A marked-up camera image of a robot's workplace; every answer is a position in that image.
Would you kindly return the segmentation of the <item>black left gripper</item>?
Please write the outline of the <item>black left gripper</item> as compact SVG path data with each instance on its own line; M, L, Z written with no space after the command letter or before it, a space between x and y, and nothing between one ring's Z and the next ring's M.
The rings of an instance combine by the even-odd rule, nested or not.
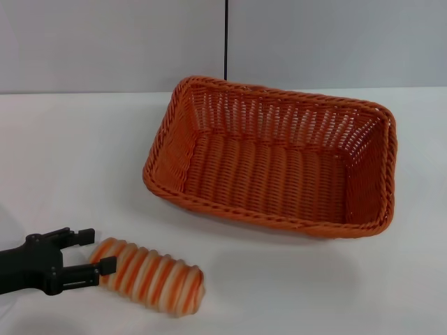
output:
M46 234L31 234L15 248L1 252L1 294L37 289L54 296L65 290L98 286L102 276L114 274L117 257L64 267L61 250L95 242L95 229L62 228Z

